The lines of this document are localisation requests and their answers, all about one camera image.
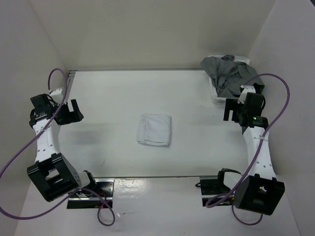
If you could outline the white skirt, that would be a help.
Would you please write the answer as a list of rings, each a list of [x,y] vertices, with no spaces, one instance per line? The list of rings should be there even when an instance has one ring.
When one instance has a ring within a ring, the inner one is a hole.
[[[168,148],[171,143],[172,117],[166,114],[143,114],[137,142],[144,146]]]

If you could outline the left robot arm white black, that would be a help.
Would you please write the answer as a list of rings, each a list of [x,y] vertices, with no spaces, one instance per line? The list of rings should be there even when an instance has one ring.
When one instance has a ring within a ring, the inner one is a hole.
[[[79,189],[86,196],[95,195],[98,184],[93,175],[87,170],[76,171],[60,150],[60,127],[80,122],[84,117],[76,100],[71,100],[73,111],[70,111],[63,99],[63,91],[56,89],[32,97],[31,102],[34,108],[29,124],[40,135],[36,141],[35,163],[27,168],[33,184],[48,202]]]

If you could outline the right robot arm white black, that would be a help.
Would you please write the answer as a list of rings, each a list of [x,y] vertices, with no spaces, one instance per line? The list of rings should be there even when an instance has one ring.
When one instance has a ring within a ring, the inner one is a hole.
[[[227,99],[223,119],[232,119],[242,128],[250,170],[234,191],[238,209],[272,215],[284,194],[283,182],[276,179],[269,151],[268,119],[261,115],[265,98],[243,91],[239,99]]]

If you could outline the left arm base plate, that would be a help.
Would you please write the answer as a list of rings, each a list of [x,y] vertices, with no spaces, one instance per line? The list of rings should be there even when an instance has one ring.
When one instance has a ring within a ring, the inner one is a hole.
[[[114,183],[113,178],[96,178],[96,192],[110,207],[113,206]],[[91,193],[77,193],[67,201],[67,209],[97,209],[102,205],[101,200]]]

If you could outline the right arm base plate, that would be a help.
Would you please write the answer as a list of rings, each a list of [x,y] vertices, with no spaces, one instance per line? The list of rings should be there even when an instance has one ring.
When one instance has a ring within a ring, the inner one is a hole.
[[[199,182],[195,187],[200,188],[202,206],[205,207],[207,201],[219,194],[226,195],[230,188],[225,186],[223,183],[219,183],[217,176],[204,176],[199,178]]]

